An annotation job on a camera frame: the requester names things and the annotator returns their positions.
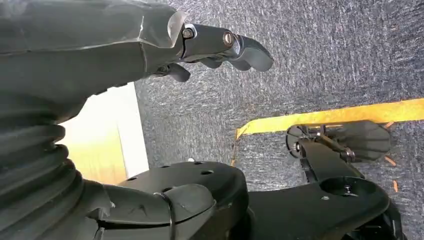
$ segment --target yellow tape line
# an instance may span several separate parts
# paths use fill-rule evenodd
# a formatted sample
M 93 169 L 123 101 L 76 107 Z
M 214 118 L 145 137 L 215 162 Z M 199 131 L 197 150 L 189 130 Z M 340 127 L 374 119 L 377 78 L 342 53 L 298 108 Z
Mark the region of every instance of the yellow tape line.
M 286 131 L 290 126 L 298 124 L 330 124 L 360 120 L 371 120 L 375 123 L 424 120 L 424 98 L 260 118 L 237 129 L 236 139 L 243 134 Z

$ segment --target screw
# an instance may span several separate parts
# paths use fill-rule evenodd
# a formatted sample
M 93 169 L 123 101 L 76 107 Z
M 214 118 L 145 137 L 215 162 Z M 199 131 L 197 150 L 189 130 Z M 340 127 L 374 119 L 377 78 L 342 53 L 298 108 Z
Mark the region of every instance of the screw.
M 346 190 L 346 192 L 347 192 L 348 194 L 350 194 L 350 193 L 351 193 L 351 186 L 350 186 L 350 185 L 344 185 L 344 189 Z
M 224 40 L 224 44 L 227 46 L 227 47 L 231 47 L 232 45 L 233 45 L 233 43 L 234 43 L 234 37 L 233 37 L 233 34 L 231 33 L 231 32 L 225 32 L 224 33 L 224 36 L 223 36 L 223 40 Z
M 195 34 L 193 33 L 193 30 L 190 28 L 186 28 L 182 30 L 182 37 L 185 39 L 191 39 Z
M 299 145 L 298 142 L 293 143 L 293 149 L 295 149 L 298 152 L 301 151 L 301 146 Z

